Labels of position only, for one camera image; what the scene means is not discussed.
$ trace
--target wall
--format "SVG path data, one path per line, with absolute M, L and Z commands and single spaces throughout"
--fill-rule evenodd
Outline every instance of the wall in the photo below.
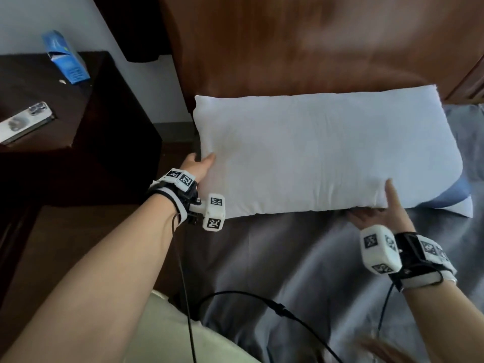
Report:
M 93 0 L 1 0 L 0 54 L 45 52 L 41 34 L 56 29 L 78 51 L 109 51 L 152 122 L 189 122 L 171 56 L 126 61 Z

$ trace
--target gray bed sheet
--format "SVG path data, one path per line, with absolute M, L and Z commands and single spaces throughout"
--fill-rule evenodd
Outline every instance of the gray bed sheet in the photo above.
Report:
M 438 209 L 408 212 L 417 231 L 444 248 L 458 270 L 459 287 L 483 310 L 484 114 L 477 105 L 445 110 L 471 183 L 474 218 Z M 364 268 L 358 237 L 343 211 L 229 219 L 217 233 L 188 227 L 184 268 L 189 301 L 196 304 L 227 289 L 274 299 L 314 328 L 344 362 L 370 362 L 354 340 L 375 335 L 390 280 Z M 264 363 L 315 362 L 314 352 L 323 350 L 298 323 L 250 297 L 217 296 L 202 306 L 200 315 L 205 326 Z M 412 315 L 396 291 L 380 337 L 428 361 Z M 327 352 L 324 356 L 333 361 Z

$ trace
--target tissue box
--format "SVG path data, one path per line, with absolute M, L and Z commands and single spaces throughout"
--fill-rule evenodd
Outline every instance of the tissue box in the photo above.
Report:
M 51 30 L 42 35 L 47 54 L 71 84 L 90 78 L 81 56 L 69 46 L 62 34 Z

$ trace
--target wooden floor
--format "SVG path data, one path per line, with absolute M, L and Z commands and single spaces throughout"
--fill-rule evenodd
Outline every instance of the wooden floor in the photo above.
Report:
M 191 143 L 164 143 L 160 176 L 179 167 L 191 148 Z M 0 356 L 69 269 L 136 207 L 45 206 L 41 209 L 0 309 Z M 183 228 L 177 232 L 177 239 L 183 239 Z M 178 291 L 179 281 L 178 264 L 171 247 L 155 289 L 172 295 Z

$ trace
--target headboard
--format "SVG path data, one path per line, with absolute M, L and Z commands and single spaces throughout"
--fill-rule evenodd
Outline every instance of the headboard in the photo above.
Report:
M 159 0 L 189 111 L 215 97 L 436 83 L 484 54 L 484 0 Z

